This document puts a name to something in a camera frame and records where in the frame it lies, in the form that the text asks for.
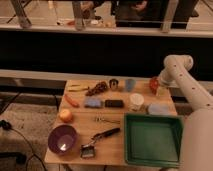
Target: white cup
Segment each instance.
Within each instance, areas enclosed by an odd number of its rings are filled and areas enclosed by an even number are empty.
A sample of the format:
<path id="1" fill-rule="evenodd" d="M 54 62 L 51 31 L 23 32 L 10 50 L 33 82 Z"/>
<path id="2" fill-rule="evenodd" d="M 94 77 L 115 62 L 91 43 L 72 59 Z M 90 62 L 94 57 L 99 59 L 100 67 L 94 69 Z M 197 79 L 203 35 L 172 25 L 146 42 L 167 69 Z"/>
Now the white cup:
<path id="1" fill-rule="evenodd" d="M 130 95 L 130 110 L 138 111 L 144 103 L 144 97 L 139 93 Z"/>

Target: pink bowl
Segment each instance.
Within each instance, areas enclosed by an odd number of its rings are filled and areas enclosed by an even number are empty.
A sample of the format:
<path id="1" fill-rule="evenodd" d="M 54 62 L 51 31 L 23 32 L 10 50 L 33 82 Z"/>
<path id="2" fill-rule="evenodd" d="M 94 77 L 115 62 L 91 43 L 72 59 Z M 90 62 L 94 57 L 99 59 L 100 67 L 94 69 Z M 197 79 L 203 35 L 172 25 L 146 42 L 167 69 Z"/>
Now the pink bowl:
<path id="1" fill-rule="evenodd" d="M 70 150 L 77 139 L 75 128 L 70 125 L 60 125 L 52 130 L 48 138 L 49 149 L 56 154 L 64 154 Z"/>

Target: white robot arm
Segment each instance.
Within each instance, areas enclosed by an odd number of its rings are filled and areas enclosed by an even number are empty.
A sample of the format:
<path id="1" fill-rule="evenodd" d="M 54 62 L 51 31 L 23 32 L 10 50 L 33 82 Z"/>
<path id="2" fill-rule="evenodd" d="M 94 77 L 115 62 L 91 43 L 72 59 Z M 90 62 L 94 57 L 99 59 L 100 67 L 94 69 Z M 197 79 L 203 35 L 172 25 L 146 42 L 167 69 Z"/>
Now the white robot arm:
<path id="1" fill-rule="evenodd" d="M 188 73 L 191 56 L 169 55 L 164 66 L 160 85 L 175 80 L 194 110 L 184 125 L 179 171 L 213 171 L 213 96 Z"/>

